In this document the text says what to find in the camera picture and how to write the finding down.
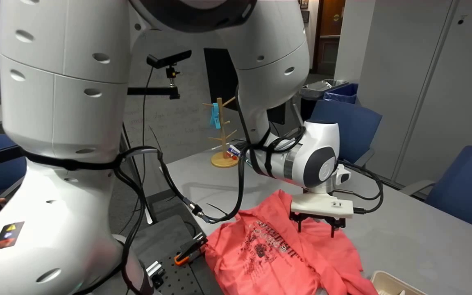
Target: black clamp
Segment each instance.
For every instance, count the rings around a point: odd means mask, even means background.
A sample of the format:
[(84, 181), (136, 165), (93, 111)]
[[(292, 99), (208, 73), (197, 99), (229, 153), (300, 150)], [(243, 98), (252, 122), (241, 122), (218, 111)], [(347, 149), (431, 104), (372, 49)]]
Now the black clamp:
[(128, 88), (128, 94), (164, 94), (164, 96), (169, 96), (170, 99), (180, 98), (180, 91), (179, 91), (177, 85), (174, 83), (174, 80), (180, 73), (179, 70), (175, 70), (175, 63), (184, 60), (184, 58), (188, 58), (190, 55), (192, 55), (192, 50), (184, 50), (184, 52), (179, 52), (179, 53), (174, 53), (174, 55), (167, 55), (167, 57), (162, 57), (162, 58), (149, 55), (147, 57), (147, 63), (152, 68), (167, 67), (165, 73), (167, 73), (167, 78), (170, 80), (170, 86), (144, 86), (144, 88), (129, 86)]
[(290, 219), (298, 222), (298, 232), (302, 232), (302, 221), (306, 217), (315, 217), (315, 219), (324, 219), (331, 226), (331, 237), (334, 237), (334, 232), (341, 227), (346, 227), (346, 217), (324, 217), (324, 216), (316, 216), (316, 214), (303, 214), (303, 212), (290, 212)]

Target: red cloth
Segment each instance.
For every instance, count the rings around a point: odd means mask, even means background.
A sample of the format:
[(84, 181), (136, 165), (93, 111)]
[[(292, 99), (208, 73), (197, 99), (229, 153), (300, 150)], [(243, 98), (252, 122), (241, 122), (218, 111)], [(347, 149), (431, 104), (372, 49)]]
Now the red cloth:
[(234, 222), (216, 229), (203, 245), (205, 258), (224, 293), (375, 295), (349, 237), (316, 219), (302, 232), (288, 217), (290, 196), (270, 194), (257, 208), (239, 211)]

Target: wall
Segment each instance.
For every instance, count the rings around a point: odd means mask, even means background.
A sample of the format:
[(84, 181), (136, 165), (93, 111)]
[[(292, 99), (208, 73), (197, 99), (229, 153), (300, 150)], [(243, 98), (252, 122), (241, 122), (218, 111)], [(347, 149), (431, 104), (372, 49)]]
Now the wall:
[(395, 178), (451, 0), (377, 0), (359, 98), (383, 119), (369, 168)]
[(334, 78), (357, 81), (362, 73), (377, 0), (346, 0)]
[(439, 178), (472, 144), (472, 0), (460, 0), (397, 180)]

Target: robotic arm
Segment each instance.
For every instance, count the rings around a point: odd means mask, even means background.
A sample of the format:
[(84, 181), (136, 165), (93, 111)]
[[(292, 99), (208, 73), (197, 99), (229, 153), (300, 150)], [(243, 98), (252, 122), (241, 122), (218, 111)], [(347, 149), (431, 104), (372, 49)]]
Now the robotic arm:
[(54, 163), (118, 155), (129, 50), (146, 29), (216, 31), (239, 76), (247, 137), (261, 147), (254, 168), (315, 191), (293, 211), (352, 214), (351, 203), (326, 194), (336, 124), (306, 122), (297, 139), (269, 132), (265, 109), (287, 101), (308, 73), (295, 0), (0, 1), (3, 127), (29, 155), (21, 188), (0, 212), (0, 293), (82, 293), (103, 278), (92, 293), (116, 293), (123, 280), (152, 293), (133, 253), (120, 263), (123, 245), (108, 227), (111, 170)]

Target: wire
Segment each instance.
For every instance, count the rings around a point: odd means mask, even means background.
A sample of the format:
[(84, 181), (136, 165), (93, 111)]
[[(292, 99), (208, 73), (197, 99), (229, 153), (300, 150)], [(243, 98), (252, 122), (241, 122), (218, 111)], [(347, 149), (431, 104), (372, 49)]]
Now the wire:
[[(151, 72), (149, 72), (149, 76), (147, 76), (147, 81), (144, 83), (144, 88), (147, 90), (149, 85), (151, 85), (151, 78), (152, 78), (152, 73), (154, 73), (154, 67), (151, 67)], [(144, 126), (146, 126), (146, 103), (147, 103), (147, 93), (143, 94), (143, 106), (141, 106), (141, 145), (144, 145)], [(146, 163), (146, 158), (144, 158), (144, 153), (143, 153), (143, 178), (141, 178), (141, 183), (144, 185), (144, 180), (147, 176), (147, 163)]]
[(182, 194), (182, 191), (175, 186), (172, 176), (170, 176), (170, 171), (169, 171), (169, 167), (167, 163), (164, 162), (164, 155), (162, 152), (157, 152), (157, 158), (159, 158), (159, 163), (161, 163), (161, 170), (164, 173), (164, 178), (167, 180), (170, 190), (177, 194), (179, 199), (182, 199), (182, 203), (193, 212), (197, 214), (198, 217), (202, 217), (205, 222), (220, 222), (220, 221), (228, 221), (231, 219), (233, 216), (236, 216), (236, 212), (239, 211), (241, 208), (241, 201), (243, 201), (243, 190), (244, 190), (244, 163), (246, 163), (246, 152), (247, 152), (247, 145), (244, 145), (241, 149), (241, 155), (239, 155), (239, 160), (238, 160), (238, 198), (236, 198), (236, 204), (234, 208), (221, 216), (221, 217), (213, 217), (213, 216), (208, 216), (203, 212), (202, 206), (198, 206), (197, 203), (193, 203), (190, 198), (187, 198), (185, 194)]
[(352, 163), (347, 163), (347, 162), (342, 162), (342, 163), (347, 168), (356, 170), (356, 171), (372, 178), (377, 183), (377, 186), (379, 186), (379, 193), (375, 196), (365, 196), (365, 194), (359, 194), (356, 191), (347, 191), (347, 190), (334, 190), (334, 191), (349, 193), (349, 194), (359, 196), (362, 199), (369, 199), (369, 201), (379, 199), (379, 203), (375, 206), (372, 206), (372, 208), (367, 208), (367, 209), (365, 208), (354, 208), (356, 214), (369, 214), (369, 212), (377, 211), (383, 204), (383, 181), (374, 171), (370, 171), (370, 170), (367, 170), (364, 167), (357, 167), (357, 165), (352, 165)]
[[(125, 122), (123, 122), (123, 134), (125, 134), (125, 139), (126, 139), (126, 147), (131, 149), (131, 139), (129, 139), (129, 135), (128, 135), (128, 132), (126, 132)], [(128, 224), (133, 221), (134, 212), (138, 211), (138, 204), (139, 204), (139, 199), (136, 198), (134, 208), (133, 208), (129, 217), (126, 219), (126, 222), (123, 224), (123, 227), (120, 229), (120, 232), (123, 232), (123, 230), (128, 227)]]
[[(136, 183), (131, 176), (128, 176), (128, 175), (121, 170), (121, 163), (123, 163), (128, 157), (131, 157), (131, 155), (134, 155), (134, 153), (139, 153), (139, 152), (147, 152), (147, 150), (154, 152), (154, 150), (157, 150), (157, 149), (156, 149), (156, 147), (151, 147), (151, 145), (146, 145), (146, 147), (134, 147), (134, 149), (129, 149), (129, 150), (126, 150), (126, 152), (118, 153), (118, 157), (116, 157), (118, 165), (115, 165), (115, 168), (113, 168), (115, 175), (116, 175), (123, 183), (126, 183), (131, 190), (136, 191), (136, 196), (138, 196), (138, 199), (141, 201), (141, 204), (143, 204), (144, 208), (149, 208), (149, 204), (147, 204), (147, 199), (144, 198), (143, 186), (141, 186), (139, 183)], [(136, 295), (141, 295), (141, 291), (136, 289), (136, 288), (133, 286), (133, 283), (128, 280), (128, 275), (125, 273), (125, 267), (126, 267), (126, 262), (128, 262), (128, 255), (129, 255), (129, 249), (131, 249), (131, 245), (133, 245), (133, 240), (134, 240), (134, 237), (136, 237), (136, 234), (138, 234), (138, 230), (139, 230), (139, 227), (141, 227), (141, 224), (143, 224), (143, 217), (144, 217), (144, 212), (143, 212), (143, 209), (141, 209), (141, 211), (138, 212), (138, 219), (136, 219), (134, 226), (131, 227), (131, 230), (128, 232), (128, 235), (126, 235), (126, 239), (125, 239), (125, 242), (123, 242), (123, 252), (121, 252), (121, 260), (120, 260), (120, 263), (118, 263), (111, 271), (108, 271), (105, 276), (102, 276), (98, 281), (92, 283), (92, 285), (87, 286), (85, 289), (77, 291), (75, 295), (90, 293), (92, 289), (95, 289), (97, 286), (100, 286), (100, 285), (105, 283), (106, 280), (110, 280), (113, 275), (116, 275), (118, 271), (123, 271), (123, 278), (125, 278), (126, 285), (129, 286), (129, 289), (134, 291)]]

